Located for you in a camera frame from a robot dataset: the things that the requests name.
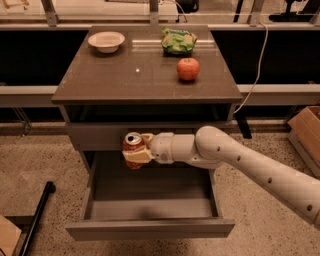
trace table top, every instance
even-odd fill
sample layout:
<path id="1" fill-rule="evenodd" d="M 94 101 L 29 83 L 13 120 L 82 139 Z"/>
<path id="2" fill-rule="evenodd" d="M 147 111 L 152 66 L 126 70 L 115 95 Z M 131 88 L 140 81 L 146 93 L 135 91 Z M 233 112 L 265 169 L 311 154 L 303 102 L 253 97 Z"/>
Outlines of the table top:
<path id="1" fill-rule="evenodd" d="M 92 27 L 52 98 L 55 104 L 216 104 L 241 101 L 241 94 L 207 26 L 181 27 L 197 35 L 188 57 L 200 63 L 192 82 L 178 77 L 177 63 L 161 46 L 161 27 Z M 88 38 L 102 31 L 125 36 L 111 54 L 98 52 Z"/>

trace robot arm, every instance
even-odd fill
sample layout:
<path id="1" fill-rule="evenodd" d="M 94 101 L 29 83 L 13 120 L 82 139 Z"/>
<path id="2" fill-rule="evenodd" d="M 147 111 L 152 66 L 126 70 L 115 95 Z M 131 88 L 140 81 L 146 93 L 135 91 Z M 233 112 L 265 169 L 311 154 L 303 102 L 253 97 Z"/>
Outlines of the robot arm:
<path id="1" fill-rule="evenodd" d="M 141 136 L 144 146 L 134 151 L 123 151 L 127 161 L 146 163 L 154 159 L 163 164 L 179 161 L 206 169 L 216 169 L 226 162 L 309 223 L 320 226 L 319 180 L 241 145 L 221 130 L 205 126 L 196 135 L 160 133 Z"/>

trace wooden cabinet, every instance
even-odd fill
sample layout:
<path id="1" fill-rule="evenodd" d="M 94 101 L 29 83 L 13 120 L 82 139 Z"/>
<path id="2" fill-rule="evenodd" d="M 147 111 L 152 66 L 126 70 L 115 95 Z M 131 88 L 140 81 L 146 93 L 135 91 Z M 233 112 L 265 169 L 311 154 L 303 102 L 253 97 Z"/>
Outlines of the wooden cabinet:
<path id="1" fill-rule="evenodd" d="M 152 162 L 133 171 L 121 153 L 130 131 L 193 133 L 231 119 L 241 95 L 210 31 L 192 27 L 202 66 L 189 83 L 177 76 L 179 56 L 163 53 L 160 28 L 93 27 L 88 36 L 100 31 L 126 40 L 104 55 L 87 37 L 53 97 L 90 173 L 68 232 L 76 240 L 226 237 L 234 221 L 220 214 L 214 170 Z"/>

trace cardboard box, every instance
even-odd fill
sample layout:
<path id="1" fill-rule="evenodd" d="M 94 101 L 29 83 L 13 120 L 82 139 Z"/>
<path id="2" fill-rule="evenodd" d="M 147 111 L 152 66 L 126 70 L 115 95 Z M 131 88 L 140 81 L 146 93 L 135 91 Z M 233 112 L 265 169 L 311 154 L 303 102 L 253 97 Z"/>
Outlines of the cardboard box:
<path id="1" fill-rule="evenodd" d="M 0 248 L 6 256 L 14 255 L 20 235 L 21 230 L 0 215 Z"/>
<path id="2" fill-rule="evenodd" d="M 317 178 L 320 178 L 320 106 L 306 107 L 289 121 L 289 140 Z"/>

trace white cable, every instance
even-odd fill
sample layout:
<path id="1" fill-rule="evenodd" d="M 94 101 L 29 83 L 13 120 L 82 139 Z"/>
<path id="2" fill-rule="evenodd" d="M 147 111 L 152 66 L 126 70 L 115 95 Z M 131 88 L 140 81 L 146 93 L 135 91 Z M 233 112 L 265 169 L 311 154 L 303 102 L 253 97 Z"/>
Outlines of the white cable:
<path id="1" fill-rule="evenodd" d="M 172 2 L 172 3 L 174 3 L 176 6 L 178 6 L 178 7 L 179 7 L 179 9 L 180 9 L 180 10 L 181 10 L 181 12 L 182 12 L 182 15 L 183 15 L 183 17 L 184 17 L 184 19 L 185 19 L 186 23 L 188 23 L 188 19 L 187 19 L 186 13 L 184 12 L 184 10 L 183 10 L 183 8 L 181 7 L 181 5 L 180 5 L 180 4 L 179 4 L 179 3 L 177 3 L 175 0 L 164 0 L 164 2 L 166 2 L 166 1 Z"/>
<path id="2" fill-rule="evenodd" d="M 296 11 L 296 15 L 303 15 L 303 14 L 300 14 L 300 11 L 301 11 L 301 9 L 302 9 L 302 5 L 304 4 L 304 2 L 305 2 L 305 0 L 302 0 L 302 1 L 300 2 L 299 7 L 298 7 L 298 9 L 297 9 L 297 11 Z"/>
<path id="3" fill-rule="evenodd" d="M 262 23 L 262 22 L 260 22 L 260 24 L 261 24 L 262 26 L 264 26 L 264 28 L 266 29 L 266 35 L 265 35 L 265 37 L 264 37 L 263 46 L 262 46 L 262 49 L 261 49 L 261 52 L 260 52 L 260 57 L 259 57 L 259 62 L 258 62 L 257 77 L 256 77 L 256 80 L 255 80 L 255 82 L 253 83 L 253 85 L 252 85 L 252 87 L 251 87 L 251 89 L 250 89 L 247 97 L 246 97 L 246 98 L 244 99 L 244 101 L 241 103 L 241 105 L 239 106 L 239 108 L 237 108 L 237 110 L 233 112 L 234 114 L 236 114 L 236 113 L 244 106 L 244 104 L 247 102 L 247 100 L 249 99 L 249 97 L 250 97 L 250 95 L 251 95 L 254 87 L 256 86 L 256 84 L 257 84 L 257 82 L 258 82 L 258 80 L 259 80 L 259 78 L 260 78 L 261 61 L 262 61 L 262 57 L 263 57 L 263 54 L 264 54 L 264 50 L 265 50 L 265 47 L 266 47 L 266 44 L 267 44 L 267 40 L 268 40 L 268 35 L 269 35 L 268 27 L 267 27 L 264 23 Z"/>

